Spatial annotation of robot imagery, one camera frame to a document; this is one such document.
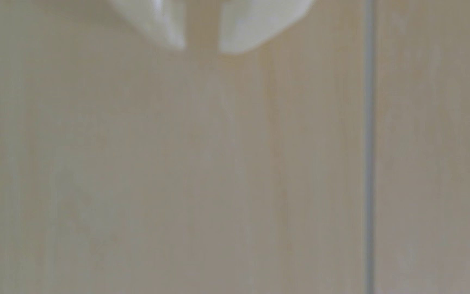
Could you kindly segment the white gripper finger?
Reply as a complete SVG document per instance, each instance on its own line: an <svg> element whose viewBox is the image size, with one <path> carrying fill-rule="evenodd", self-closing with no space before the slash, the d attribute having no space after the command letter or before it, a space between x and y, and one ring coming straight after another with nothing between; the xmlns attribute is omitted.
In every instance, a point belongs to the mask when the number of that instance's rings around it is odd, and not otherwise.
<svg viewBox="0 0 470 294"><path fill-rule="evenodd" d="M109 1L144 37L170 50L186 49L183 1Z"/></svg>
<svg viewBox="0 0 470 294"><path fill-rule="evenodd" d="M314 1L226 1L221 5L218 50L243 54L300 21Z"/></svg>

